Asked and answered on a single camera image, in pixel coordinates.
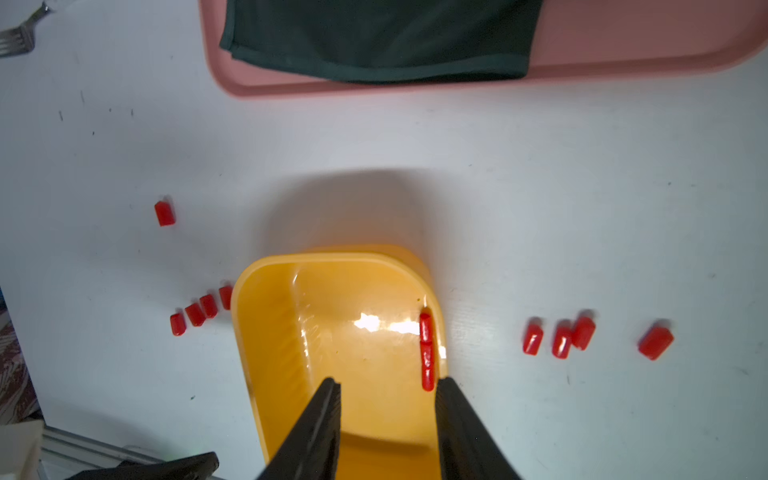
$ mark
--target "patterned fabric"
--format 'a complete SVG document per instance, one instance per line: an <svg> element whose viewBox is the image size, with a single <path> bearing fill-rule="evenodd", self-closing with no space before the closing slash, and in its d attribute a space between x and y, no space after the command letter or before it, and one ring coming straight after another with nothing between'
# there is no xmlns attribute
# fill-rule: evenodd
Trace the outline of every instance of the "patterned fabric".
<svg viewBox="0 0 768 480"><path fill-rule="evenodd" d="M0 425L18 423L39 409L22 348L8 323L0 329Z"/></svg>

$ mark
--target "white tabletop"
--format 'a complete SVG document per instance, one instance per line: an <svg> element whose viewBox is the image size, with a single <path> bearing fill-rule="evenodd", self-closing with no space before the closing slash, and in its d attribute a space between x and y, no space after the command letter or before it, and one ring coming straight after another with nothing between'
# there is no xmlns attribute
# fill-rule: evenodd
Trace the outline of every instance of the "white tabletop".
<svg viewBox="0 0 768 480"><path fill-rule="evenodd" d="M36 6L1 3L0 27ZM524 478L760 478L767 185L768 52L693 78L238 101L192 2L83 0L0 60L0 286L46 420L214 450L229 480L263 467L230 318L176 338L169 315L267 254L370 242L428 263L452 376ZM555 359L585 308L589 350ZM676 341L650 362L658 318Z"/></svg>

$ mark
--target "red candy piece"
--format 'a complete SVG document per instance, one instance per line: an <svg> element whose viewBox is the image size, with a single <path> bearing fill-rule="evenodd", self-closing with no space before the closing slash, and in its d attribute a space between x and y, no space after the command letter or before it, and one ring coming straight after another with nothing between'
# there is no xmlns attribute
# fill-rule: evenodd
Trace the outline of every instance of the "red candy piece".
<svg viewBox="0 0 768 480"><path fill-rule="evenodd" d="M219 309L216 306L216 300L213 295L206 295L200 298L200 305L203 306L205 312L205 318L214 318L219 313Z"/></svg>
<svg viewBox="0 0 768 480"><path fill-rule="evenodd" d="M422 343L432 343L432 315L427 311L419 315L419 334Z"/></svg>
<svg viewBox="0 0 768 480"><path fill-rule="evenodd" d="M592 340L592 335L594 335L594 329L594 322L588 316L576 320L576 325L574 325L574 330L571 333L574 348L586 350L589 341Z"/></svg>
<svg viewBox="0 0 768 480"><path fill-rule="evenodd" d="M184 322L183 313L174 313L170 316L170 331L175 336L182 336L187 331L187 323Z"/></svg>
<svg viewBox="0 0 768 480"><path fill-rule="evenodd" d="M187 316L190 317L190 323L192 326L201 326L205 323L205 315L203 309L200 308L199 303L193 303L184 309L187 312Z"/></svg>
<svg viewBox="0 0 768 480"><path fill-rule="evenodd" d="M157 202L154 205L154 212L157 214L157 221L160 222L161 227L173 225L176 223L174 209L170 207L168 202L164 202L162 200Z"/></svg>
<svg viewBox="0 0 768 480"><path fill-rule="evenodd" d="M433 367L432 353L434 348L432 347L431 343L422 343L421 346L422 346L422 368L431 369Z"/></svg>
<svg viewBox="0 0 768 480"><path fill-rule="evenodd" d="M536 355L543 339L544 330L535 323L528 324L528 329L525 330L525 338L523 339L523 353Z"/></svg>
<svg viewBox="0 0 768 480"><path fill-rule="evenodd" d="M568 351L571 349L571 329L566 326L559 326L554 331L554 342L552 343L552 355L559 359L567 359Z"/></svg>
<svg viewBox="0 0 768 480"><path fill-rule="evenodd" d="M232 305L232 286L224 285L219 288L219 296L221 297L221 306L225 310L229 310Z"/></svg>
<svg viewBox="0 0 768 480"><path fill-rule="evenodd" d="M674 336L668 328L653 326L640 341L637 349L651 360L655 360L664 353L669 345L672 345Z"/></svg>
<svg viewBox="0 0 768 480"><path fill-rule="evenodd" d="M431 392L435 389L435 367L426 368L422 365L422 388Z"/></svg>

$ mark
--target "metal fork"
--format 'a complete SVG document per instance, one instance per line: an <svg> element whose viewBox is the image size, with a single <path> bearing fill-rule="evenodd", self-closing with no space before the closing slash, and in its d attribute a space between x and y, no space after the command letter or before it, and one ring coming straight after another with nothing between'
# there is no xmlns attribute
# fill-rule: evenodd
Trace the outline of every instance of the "metal fork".
<svg viewBox="0 0 768 480"><path fill-rule="evenodd" d="M0 58L32 51L35 48L35 25L50 12L51 9L43 2L26 22L16 28L0 31Z"/></svg>

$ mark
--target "dark green cloth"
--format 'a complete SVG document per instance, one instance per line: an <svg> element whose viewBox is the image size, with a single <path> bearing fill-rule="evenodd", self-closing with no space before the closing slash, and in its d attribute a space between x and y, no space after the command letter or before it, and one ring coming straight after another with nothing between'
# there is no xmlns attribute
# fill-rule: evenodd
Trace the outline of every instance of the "dark green cloth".
<svg viewBox="0 0 768 480"><path fill-rule="evenodd" d="M363 83L520 78L541 0L228 0L220 46L273 70Z"/></svg>

